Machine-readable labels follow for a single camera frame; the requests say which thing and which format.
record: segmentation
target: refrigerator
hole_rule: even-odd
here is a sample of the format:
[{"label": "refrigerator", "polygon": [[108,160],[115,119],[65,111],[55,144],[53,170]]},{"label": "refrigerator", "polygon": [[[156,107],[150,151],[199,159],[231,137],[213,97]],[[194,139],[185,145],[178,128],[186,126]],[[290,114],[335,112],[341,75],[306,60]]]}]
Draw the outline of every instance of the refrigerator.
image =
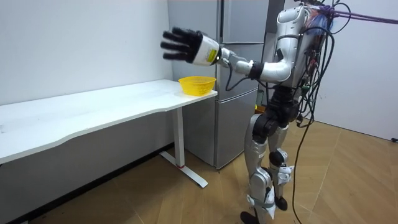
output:
[{"label": "refrigerator", "polygon": [[[248,60],[262,60],[269,0],[169,0],[170,28],[201,30]],[[229,69],[173,62],[174,80],[188,76],[217,79],[218,96],[183,107],[185,149],[220,169],[244,149],[244,136],[254,114],[258,82],[245,80],[232,91],[225,86]],[[232,74],[230,86],[241,78]]]}]

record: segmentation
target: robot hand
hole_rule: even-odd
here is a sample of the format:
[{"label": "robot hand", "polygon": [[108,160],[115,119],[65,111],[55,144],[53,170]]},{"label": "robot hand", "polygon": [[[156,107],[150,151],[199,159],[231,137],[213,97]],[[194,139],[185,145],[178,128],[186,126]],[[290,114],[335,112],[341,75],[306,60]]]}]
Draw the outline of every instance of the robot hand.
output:
[{"label": "robot hand", "polygon": [[174,27],[171,32],[165,31],[163,37],[172,42],[162,42],[160,47],[174,51],[164,53],[164,59],[204,66],[213,65],[220,59],[220,45],[200,31]]}]

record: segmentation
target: wooden floor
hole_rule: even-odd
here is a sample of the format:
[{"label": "wooden floor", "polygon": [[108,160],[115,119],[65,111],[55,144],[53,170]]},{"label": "wooden floor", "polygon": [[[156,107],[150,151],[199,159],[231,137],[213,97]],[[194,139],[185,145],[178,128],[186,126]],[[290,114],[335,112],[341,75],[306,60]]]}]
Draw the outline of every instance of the wooden floor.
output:
[{"label": "wooden floor", "polygon": [[[289,129],[290,165],[302,134]],[[186,160],[208,181],[206,188],[157,156],[31,223],[235,224],[242,211],[252,212],[243,154],[219,172],[189,153]],[[303,223],[398,223],[397,195],[398,144],[321,123],[310,128],[297,167],[296,211]],[[289,210],[278,210],[270,224],[298,223],[291,197],[289,183]]]}]

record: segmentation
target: yellow basket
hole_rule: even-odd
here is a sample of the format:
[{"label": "yellow basket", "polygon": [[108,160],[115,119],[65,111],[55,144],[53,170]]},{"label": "yellow basket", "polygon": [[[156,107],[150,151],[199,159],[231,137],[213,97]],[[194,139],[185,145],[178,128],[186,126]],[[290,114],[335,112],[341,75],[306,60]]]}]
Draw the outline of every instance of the yellow basket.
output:
[{"label": "yellow basket", "polygon": [[186,77],[179,80],[182,91],[185,94],[193,96],[203,96],[209,93],[216,82],[215,78],[211,77]]}]

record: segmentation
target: table top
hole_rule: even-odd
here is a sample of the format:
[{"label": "table top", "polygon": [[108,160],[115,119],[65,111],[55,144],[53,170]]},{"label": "table top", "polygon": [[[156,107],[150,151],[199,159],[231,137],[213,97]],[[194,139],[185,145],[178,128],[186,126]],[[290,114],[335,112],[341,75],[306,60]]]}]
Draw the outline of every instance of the table top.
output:
[{"label": "table top", "polygon": [[216,95],[185,95],[178,82],[157,80],[0,106],[0,164]]}]

